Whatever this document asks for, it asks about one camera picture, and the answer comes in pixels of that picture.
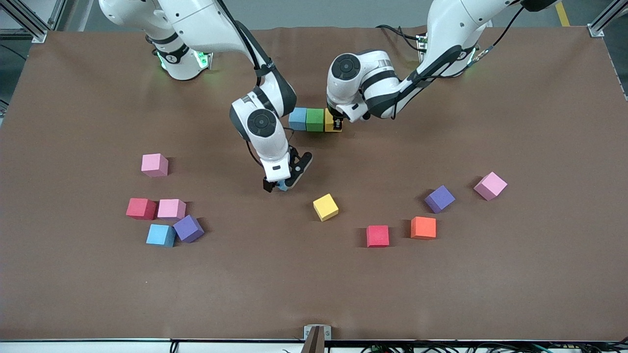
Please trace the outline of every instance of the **floor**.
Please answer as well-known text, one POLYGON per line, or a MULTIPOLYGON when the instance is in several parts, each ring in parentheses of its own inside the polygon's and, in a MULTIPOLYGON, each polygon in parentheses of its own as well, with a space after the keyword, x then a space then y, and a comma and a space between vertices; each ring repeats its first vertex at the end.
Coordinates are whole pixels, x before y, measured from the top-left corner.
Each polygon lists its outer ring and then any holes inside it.
MULTIPOLYGON (((229 0, 227 5, 235 18, 250 29, 263 30, 275 27, 338 26, 375 27, 379 24, 413 27, 426 23, 431 0, 320 0, 285 1, 259 0, 258 11, 250 11, 250 0, 229 0)), ((608 5, 610 0, 564 0, 568 22, 572 26, 585 26, 608 5)), ((516 9, 506 9, 493 19, 495 27, 506 26, 516 9)), ((127 31, 111 23, 100 11, 97 0, 70 0, 62 27, 68 31, 127 31)), ((557 9, 552 6, 538 13, 524 11, 513 24, 525 27, 561 26, 557 9)), ((628 87, 628 16, 611 23, 604 38, 615 69, 624 87, 628 87)), ((31 43, 24 40, 3 40, 22 56, 28 55, 31 43)), ((0 99, 10 102, 22 71, 24 60, 15 53, 0 47, 0 99)), ((0 101, 0 124, 2 108, 0 101)))

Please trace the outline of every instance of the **pink cube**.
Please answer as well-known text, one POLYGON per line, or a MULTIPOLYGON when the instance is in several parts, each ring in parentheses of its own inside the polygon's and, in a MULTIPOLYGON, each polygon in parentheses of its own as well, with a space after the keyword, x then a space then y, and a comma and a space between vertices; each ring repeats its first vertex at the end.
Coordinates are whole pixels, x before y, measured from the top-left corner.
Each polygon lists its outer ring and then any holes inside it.
POLYGON ((165 177, 168 175, 168 160, 161 153, 143 155, 142 172, 151 178, 165 177))
POLYGON ((182 220, 185 217, 185 202, 174 198, 171 200, 159 200, 157 218, 163 220, 182 220))
POLYGON ((387 225, 369 225, 366 229, 367 247, 387 247, 389 245, 387 225))
POLYGON ((486 201, 491 201, 502 192, 506 185, 508 184, 502 180, 502 178, 491 172, 482 178, 482 180, 474 187, 474 190, 485 198, 486 201))

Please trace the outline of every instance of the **metal clamp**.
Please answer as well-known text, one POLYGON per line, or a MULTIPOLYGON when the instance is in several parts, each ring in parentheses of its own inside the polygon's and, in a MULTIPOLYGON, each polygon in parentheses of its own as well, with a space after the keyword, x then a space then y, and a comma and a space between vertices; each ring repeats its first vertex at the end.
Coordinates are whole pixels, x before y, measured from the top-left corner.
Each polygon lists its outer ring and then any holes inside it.
POLYGON ((321 324, 313 324, 303 326, 303 339, 308 339, 308 335, 310 334, 310 330, 313 327, 321 327, 323 329, 323 336, 325 340, 332 340, 332 327, 329 325, 321 325, 321 324))
POLYGON ((332 339, 332 327, 328 325, 307 325, 303 333, 305 343, 301 353, 323 353, 325 341, 332 339))

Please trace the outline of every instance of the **foam block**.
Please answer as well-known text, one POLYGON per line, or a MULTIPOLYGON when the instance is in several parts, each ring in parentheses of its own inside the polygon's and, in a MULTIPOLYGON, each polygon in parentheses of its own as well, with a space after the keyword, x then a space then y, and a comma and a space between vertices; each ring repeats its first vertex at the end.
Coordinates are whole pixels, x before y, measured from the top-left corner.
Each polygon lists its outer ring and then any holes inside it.
POLYGON ((126 208, 126 215, 133 219, 153 220, 157 203, 147 198, 132 198, 126 208))
POLYGON ((314 201, 314 209, 321 222, 325 222, 338 214, 338 206, 330 193, 314 201))
POLYGON ((485 198, 486 201, 491 201, 506 188, 506 185, 508 185, 508 183, 502 180, 502 178, 497 176, 494 172, 490 172, 487 176, 483 177, 473 189, 485 198))
POLYGON ((436 219, 429 217, 415 217, 410 226, 412 239, 436 239, 436 219))
POLYGON ((305 126, 307 112, 307 108, 295 108, 288 116, 288 126, 295 131, 307 131, 305 126))
POLYGON ((159 200, 157 218, 163 220, 182 220, 185 217, 185 202, 178 198, 159 200))
POLYGON ((340 129, 333 128, 333 115, 329 112, 329 109, 325 108, 325 132, 326 133, 341 133, 342 125, 340 129))
POLYGON ((390 245, 387 225, 369 225, 366 228, 367 247, 387 247, 390 245))
POLYGON ((175 229, 169 225, 151 224, 146 243, 155 246, 173 247, 175 245, 175 229))
POLYGON ((191 215, 175 223, 175 231, 182 242, 193 242, 205 233, 197 219, 191 215))
POLYGON ((308 108, 305 117, 307 131, 322 133, 325 130, 325 110, 308 108))
POLYGON ((143 155, 142 172, 151 178, 165 177, 168 175, 168 160, 161 153, 143 155))
POLYGON ((456 199, 444 185, 434 190, 430 196, 425 198, 425 202, 436 214, 444 210, 445 207, 449 206, 450 203, 454 202, 454 200, 456 199))

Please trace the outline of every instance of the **white robotic arm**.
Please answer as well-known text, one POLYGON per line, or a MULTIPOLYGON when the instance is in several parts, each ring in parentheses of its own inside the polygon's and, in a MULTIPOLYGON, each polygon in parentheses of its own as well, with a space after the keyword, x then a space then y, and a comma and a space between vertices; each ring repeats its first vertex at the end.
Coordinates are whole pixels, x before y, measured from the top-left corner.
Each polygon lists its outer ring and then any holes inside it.
POLYGON ((270 192, 279 186, 287 190, 295 185, 310 164, 311 153, 299 156, 288 144, 279 118, 294 110, 296 94, 251 32, 233 19, 222 0, 99 0, 99 3, 114 23, 144 30, 157 48, 164 68, 175 79, 198 75, 203 69, 197 65, 199 53, 246 55, 254 65, 257 84, 232 103, 229 117, 242 138, 257 151, 258 163, 266 174, 264 189, 270 192))
MULTIPOLYGON (((554 0, 524 0, 539 11, 554 0)), ((371 115, 394 118, 438 77, 454 77, 469 64, 486 22, 508 7, 508 0, 434 0, 428 13, 428 45, 421 65, 399 80, 388 54, 367 50, 339 55, 327 75, 327 105, 336 119, 354 122, 371 115)))

